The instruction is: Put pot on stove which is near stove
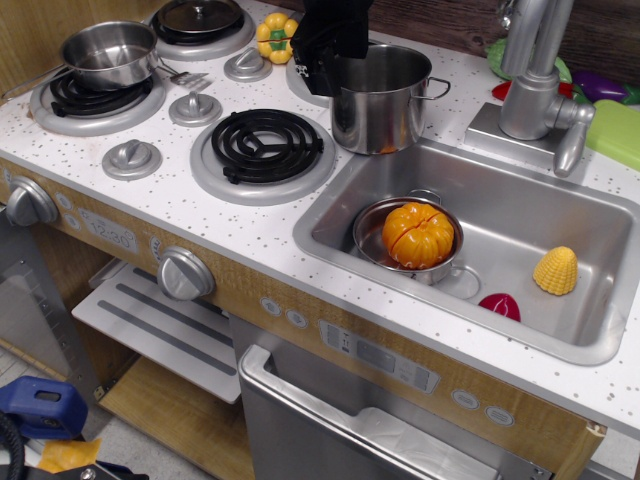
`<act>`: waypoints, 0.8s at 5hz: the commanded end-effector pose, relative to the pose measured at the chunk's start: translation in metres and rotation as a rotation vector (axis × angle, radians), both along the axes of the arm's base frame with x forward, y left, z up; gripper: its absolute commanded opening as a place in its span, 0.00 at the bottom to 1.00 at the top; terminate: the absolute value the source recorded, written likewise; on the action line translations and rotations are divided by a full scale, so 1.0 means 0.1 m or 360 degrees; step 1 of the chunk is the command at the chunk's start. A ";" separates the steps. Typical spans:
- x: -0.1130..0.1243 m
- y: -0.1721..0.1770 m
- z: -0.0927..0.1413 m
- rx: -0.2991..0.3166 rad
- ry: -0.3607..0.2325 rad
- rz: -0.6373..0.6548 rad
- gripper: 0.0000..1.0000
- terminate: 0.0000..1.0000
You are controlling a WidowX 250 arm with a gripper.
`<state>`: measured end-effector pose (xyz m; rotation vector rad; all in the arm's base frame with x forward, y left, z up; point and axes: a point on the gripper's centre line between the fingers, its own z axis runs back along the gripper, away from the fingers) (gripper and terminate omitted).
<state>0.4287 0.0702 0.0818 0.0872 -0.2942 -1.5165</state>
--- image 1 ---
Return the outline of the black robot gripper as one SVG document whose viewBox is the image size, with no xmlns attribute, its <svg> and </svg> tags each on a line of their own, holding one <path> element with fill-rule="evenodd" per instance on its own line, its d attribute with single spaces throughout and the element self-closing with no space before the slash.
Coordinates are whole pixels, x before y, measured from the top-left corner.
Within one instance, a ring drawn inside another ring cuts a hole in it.
<svg viewBox="0 0 640 480">
<path fill-rule="evenodd" d="M 368 52 L 369 0 L 304 1 L 305 13 L 291 38 L 296 72 L 313 95 L 341 92 L 337 58 L 364 59 Z"/>
</svg>

